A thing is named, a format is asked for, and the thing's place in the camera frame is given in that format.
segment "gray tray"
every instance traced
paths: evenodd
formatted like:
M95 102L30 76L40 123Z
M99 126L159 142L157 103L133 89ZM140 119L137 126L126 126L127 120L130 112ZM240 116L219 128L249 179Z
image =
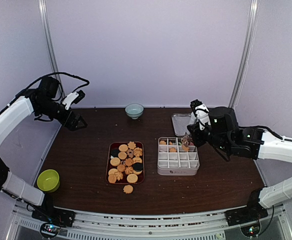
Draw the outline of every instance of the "gray tray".
M171 115L172 125L177 137L182 137L185 135L190 119L190 113L174 113Z

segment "robotic arm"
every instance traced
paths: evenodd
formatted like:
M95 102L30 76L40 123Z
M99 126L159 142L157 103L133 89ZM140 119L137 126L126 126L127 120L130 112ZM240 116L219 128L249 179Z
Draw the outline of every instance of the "robotic arm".
M280 136L266 126L240 127L235 111L215 107L210 111L201 101L190 104L192 117L187 126L195 146L209 143L226 161L230 156L250 159L275 159L292 163L292 138ZM267 217L267 208L292 198L292 177L276 185L253 191L247 207L226 212L230 226Z
M0 112L0 146L12 130L26 117L32 113L36 116L34 120L50 122L58 120L64 127L71 131L86 128L87 123L82 116L75 114L70 108L71 104L77 104L85 97L82 90L68 94L64 99L54 100L56 97L59 81L52 75L64 74L86 82L78 88L87 86L89 81L81 77L70 75L65 72L54 72L38 78L31 85L40 81L37 88L27 88L19 92L16 97ZM23 179L14 175L0 158L0 191L15 199L26 202L37 212L33 212L33 217L50 222L55 222L59 226L71 226L74 213L71 211L54 208L51 197L44 194L37 188L26 183Z

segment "divided storage box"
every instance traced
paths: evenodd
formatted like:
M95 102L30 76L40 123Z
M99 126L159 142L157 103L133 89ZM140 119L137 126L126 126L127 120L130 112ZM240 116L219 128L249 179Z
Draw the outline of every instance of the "divided storage box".
M160 141L165 141L166 144L160 144ZM185 152L179 144L180 142L180 137L160 137L158 139L158 174L191 176L197 173L200 167L197 148L190 145L189 151ZM171 148L175 148L177 152L170 152Z

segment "dark brown table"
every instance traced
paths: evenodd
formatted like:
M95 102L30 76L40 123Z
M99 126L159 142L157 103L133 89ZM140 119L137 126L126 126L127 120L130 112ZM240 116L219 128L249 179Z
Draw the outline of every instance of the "dark brown table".
M75 132L61 128L41 169L60 175L60 187L52 193L57 207L107 214L197 213L243 206L252 190L264 186L253 160L225 162L208 144L198 148L197 175L157 173L158 138L174 137L171 115L189 113L188 108L146 108L138 120L127 117L123 108L75 112L88 127ZM125 141L144 144L145 181L134 185L132 194L105 178L110 144Z

